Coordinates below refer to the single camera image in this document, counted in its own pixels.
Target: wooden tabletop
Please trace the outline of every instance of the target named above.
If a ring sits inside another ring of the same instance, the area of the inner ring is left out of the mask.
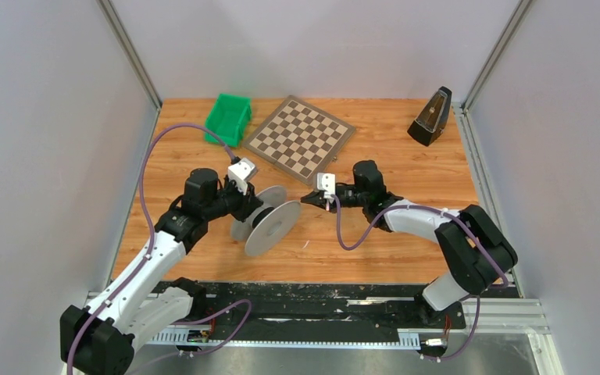
[[[406,129],[426,100],[306,99],[357,128],[327,167],[337,181],[352,183],[353,164],[376,161],[388,190],[415,203],[461,209],[477,202],[455,121],[450,120],[430,147],[415,142]],[[252,121],[245,136],[283,101],[255,99]],[[169,99],[164,102],[155,133],[180,122],[203,124],[214,99]],[[236,148],[236,155],[250,158],[259,168],[252,183],[257,191],[281,184],[289,199],[300,199],[311,187],[275,169],[250,151]],[[203,140],[203,133],[178,129],[157,145],[145,173],[145,197],[155,222],[171,201],[183,192],[185,179],[194,168],[207,167],[226,174],[229,159],[219,145]],[[166,279],[295,281],[316,283],[428,283],[447,270],[436,244],[408,234],[373,230],[356,250],[347,252],[337,243],[336,217],[310,205],[302,205],[298,223],[281,243],[258,257],[248,257],[242,242],[229,237],[230,216],[215,220],[209,232],[190,254],[166,275]],[[361,209],[346,209],[343,238],[354,243],[368,223]],[[130,213],[116,259],[117,276],[148,240],[148,229],[138,204]]]

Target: chessboard square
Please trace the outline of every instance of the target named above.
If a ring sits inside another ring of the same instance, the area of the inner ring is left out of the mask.
[[[294,164],[291,169],[296,172],[296,173],[300,173],[300,171],[305,168],[305,166],[303,166],[302,164],[300,164],[299,162]]]

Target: gray floor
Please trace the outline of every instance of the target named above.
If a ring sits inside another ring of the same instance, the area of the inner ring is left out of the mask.
[[[463,342],[453,334],[451,350]],[[175,351],[150,345],[140,350],[131,370]],[[398,375],[398,374],[538,374],[527,337],[519,334],[478,334],[470,347],[452,361],[432,363],[415,352],[398,350],[222,348],[205,357],[174,357],[137,372],[148,375]]]

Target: white disc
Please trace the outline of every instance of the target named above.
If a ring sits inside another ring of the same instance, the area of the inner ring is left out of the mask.
[[[282,203],[286,202],[286,188],[281,185],[274,185],[263,189],[256,197],[272,207],[279,207]],[[231,238],[236,241],[245,241],[249,238],[251,232],[252,225],[250,220],[246,220],[245,222],[234,220],[231,224]]]
[[[245,254],[261,255],[281,241],[300,217],[300,202],[289,201],[268,214],[254,228],[245,244]]]

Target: robotic arm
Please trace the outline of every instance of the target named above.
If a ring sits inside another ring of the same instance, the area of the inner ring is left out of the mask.
[[[389,192],[376,163],[366,160],[353,166],[354,184],[335,183],[329,173],[319,173],[314,191],[302,197],[302,203],[315,205],[330,212],[341,207],[361,207],[367,221],[372,223],[379,213],[384,215],[374,227],[388,232],[414,234],[440,245],[449,271],[428,284],[416,296],[418,314],[426,322],[468,295],[481,295],[498,278],[493,265],[471,244],[464,229],[449,217],[462,221],[477,237],[482,247],[507,272],[518,261],[516,252],[507,242],[489,215],[478,205],[454,209],[389,209],[418,205]]]
[[[252,162],[238,160],[229,166],[222,185],[216,171],[193,170],[185,181],[184,193],[155,225],[152,251],[147,245],[143,247],[100,295],[82,309],[71,305],[62,314],[61,359],[68,362],[73,341],[80,335],[73,367],[91,375],[120,375],[127,371],[134,353],[162,329],[186,316],[203,314],[205,289],[184,278],[154,301],[142,303],[167,271],[208,232],[210,221],[227,215],[241,222],[252,215],[260,219],[259,208],[264,202],[249,183],[256,172]],[[118,288],[120,293],[110,301]]]

